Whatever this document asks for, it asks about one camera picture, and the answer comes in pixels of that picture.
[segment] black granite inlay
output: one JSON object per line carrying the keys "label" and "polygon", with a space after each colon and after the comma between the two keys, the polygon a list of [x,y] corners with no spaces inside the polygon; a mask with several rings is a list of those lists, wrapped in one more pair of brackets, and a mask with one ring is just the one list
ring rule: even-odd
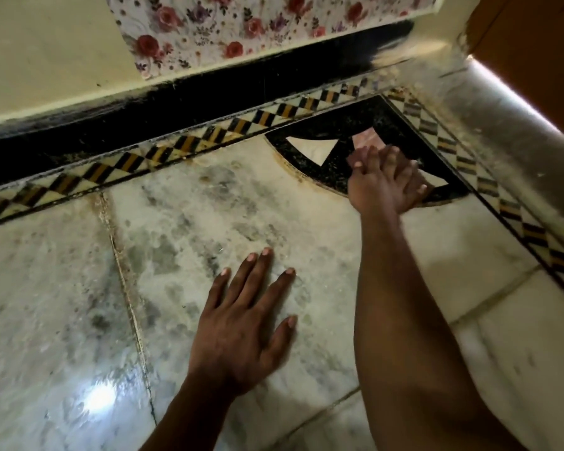
{"label": "black granite inlay", "polygon": [[[346,158],[355,150],[351,136],[374,127],[387,144],[397,145],[409,159],[418,160],[420,168],[447,181],[435,188],[425,200],[433,204],[466,196],[469,191],[461,179],[422,140],[408,123],[380,96],[339,107],[330,112],[276,129],[266,134],[270,143],[292,166],[322,185],[347,193],[351,168]],[[322,166],[305,157],[287,137],[301,139],[338,139]]]}
{"label": "black granite inlay", "polygon": [[142,99],[4,125],[0,185],[367,73],[412,28],[406,20],[368,29],[164,83]]}

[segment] purple flower print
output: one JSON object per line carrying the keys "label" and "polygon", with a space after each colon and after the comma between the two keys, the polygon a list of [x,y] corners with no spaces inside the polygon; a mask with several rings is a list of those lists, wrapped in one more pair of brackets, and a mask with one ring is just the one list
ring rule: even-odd
{"label": "purple flower print", "polygon": [[279,13],[278,17],[269,21],[269,28],[274,32],[279,32],[286,27],[287,23],[288,21],[282,16],[282,13]]}
{"label": "purple flower print", "polygon": [[346,29],[347,27],[343,25],[343,21],[340,21],[332,27],[332,33],[344,32]]}
{"label": "purple flower print", "polygon": [[196,5],[193,10],[188,9],[186,11],[186,15],[190,19],[190,22],[203,23],[205,20],[207,20],[207,17],[211,17],[212,12],[212,9],[206,9],[205,7],[203,7],[201,2],[198,2],[198,5]]}

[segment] left hand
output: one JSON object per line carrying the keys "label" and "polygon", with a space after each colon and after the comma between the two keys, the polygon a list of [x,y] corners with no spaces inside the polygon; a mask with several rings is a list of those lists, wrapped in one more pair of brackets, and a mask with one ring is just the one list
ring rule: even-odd
{"label": "left hand", "polygon": [[287,269],[259,300],[263,279],[274,252],[251,253],[241,264],[230,287],[226,267],[213,282],[190,352],[188,375],[203,376],[232,390],[235,396],[253,389],[278,369],[292,339],[295,315],[284,319],[264,341],[263,328],[295,277]]}

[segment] marble floor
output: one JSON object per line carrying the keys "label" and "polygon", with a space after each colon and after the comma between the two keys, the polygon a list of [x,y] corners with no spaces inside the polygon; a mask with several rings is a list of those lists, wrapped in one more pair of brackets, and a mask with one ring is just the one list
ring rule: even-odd
{"label": "marble floor", "polygon": [[[489,407],[564,451],[564,292],[470,194],[404,216]],[[0,225],[0,450],[133,450],[180,387],[214,275],[274,248],[297,278],[287,363],[238,399],[217,449],[374,450],[353,360],[360,257],[346,197],[264,136]]]}

